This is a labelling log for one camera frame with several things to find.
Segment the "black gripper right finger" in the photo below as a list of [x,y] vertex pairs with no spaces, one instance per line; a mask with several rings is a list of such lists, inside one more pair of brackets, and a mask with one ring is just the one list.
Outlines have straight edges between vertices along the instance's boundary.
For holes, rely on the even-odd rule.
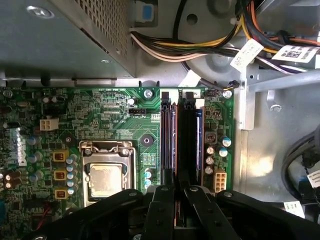
[[178,172],[179,190],[195,226],[182,227],[180,240],[318,240],[320,226],[278,205],[223,190],[216,196],[198,186],[187,170]]

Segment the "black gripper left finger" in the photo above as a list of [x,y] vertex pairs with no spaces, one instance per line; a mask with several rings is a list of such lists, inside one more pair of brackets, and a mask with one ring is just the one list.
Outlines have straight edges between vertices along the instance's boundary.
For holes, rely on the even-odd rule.
[[143,194],[126,189],[47,223],[25,240],[171,240],[175,220],[172,169],[162,170],[164,184]]

